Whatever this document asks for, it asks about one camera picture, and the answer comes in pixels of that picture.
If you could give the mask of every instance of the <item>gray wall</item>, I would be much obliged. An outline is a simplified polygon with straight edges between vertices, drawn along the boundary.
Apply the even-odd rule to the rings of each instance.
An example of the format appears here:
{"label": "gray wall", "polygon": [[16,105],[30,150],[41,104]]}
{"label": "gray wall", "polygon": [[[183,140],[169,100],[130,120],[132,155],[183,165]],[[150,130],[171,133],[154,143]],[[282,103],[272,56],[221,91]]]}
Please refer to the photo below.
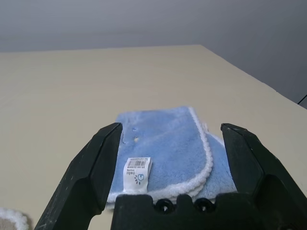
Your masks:
{"label": "gray wall", "polygon": [[0,52],[201,44],[298,102],[306,0],[1,0]]}

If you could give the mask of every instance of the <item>black cable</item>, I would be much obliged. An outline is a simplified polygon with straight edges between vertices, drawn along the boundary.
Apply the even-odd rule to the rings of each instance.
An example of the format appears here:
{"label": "black cable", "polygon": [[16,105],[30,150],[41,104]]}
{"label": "black cable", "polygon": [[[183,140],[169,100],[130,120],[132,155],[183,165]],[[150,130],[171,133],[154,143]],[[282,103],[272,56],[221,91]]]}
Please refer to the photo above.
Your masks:
{"label": "black cable", "polygon": [[307,97],[307,94],[297,104],[300,104],[306,97]]}

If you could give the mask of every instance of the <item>table surface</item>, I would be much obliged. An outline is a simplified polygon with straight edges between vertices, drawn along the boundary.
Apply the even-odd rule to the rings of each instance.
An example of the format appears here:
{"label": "table surface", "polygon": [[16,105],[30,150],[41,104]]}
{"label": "table surface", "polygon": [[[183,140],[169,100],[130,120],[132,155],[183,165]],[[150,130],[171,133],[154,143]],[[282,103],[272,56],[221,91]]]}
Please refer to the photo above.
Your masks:
{"label": "table surface", "polygon": [[[35,226],[73,157],[131,110],[195,107],[258,136],[307,195],[307,110],[202,46],[0,54],[0,207]],[[110,211],[91,230],[109,229]]]}

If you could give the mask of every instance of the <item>blue towel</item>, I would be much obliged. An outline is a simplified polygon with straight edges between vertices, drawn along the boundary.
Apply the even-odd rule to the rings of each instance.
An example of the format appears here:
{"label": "blue towel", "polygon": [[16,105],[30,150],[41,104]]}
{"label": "blue towel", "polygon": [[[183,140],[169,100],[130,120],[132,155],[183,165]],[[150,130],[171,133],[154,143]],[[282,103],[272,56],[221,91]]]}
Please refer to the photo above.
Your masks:
{"label": "blue towel", "polygon": [[179,194],[211,199],[236,191],[223,141],[207,131],[193,108],[126,112],[116,121],[123,131],[108,205],[124,193],[123,169],[131,157],[151,157],[147,194],[154,201],[176,201]]}

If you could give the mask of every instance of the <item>clothing tag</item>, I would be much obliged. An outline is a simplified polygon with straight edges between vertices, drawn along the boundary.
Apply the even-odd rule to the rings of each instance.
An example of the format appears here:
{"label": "clothing tag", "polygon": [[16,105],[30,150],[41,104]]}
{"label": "clothing tag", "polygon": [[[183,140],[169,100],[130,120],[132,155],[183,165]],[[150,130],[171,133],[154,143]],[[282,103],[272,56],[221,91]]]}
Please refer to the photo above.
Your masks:
{"label": "clothing tag", "polygon": [[124,167],[124,192],[147,193],[149,172],[152,166],[150,157],[128,158]]}

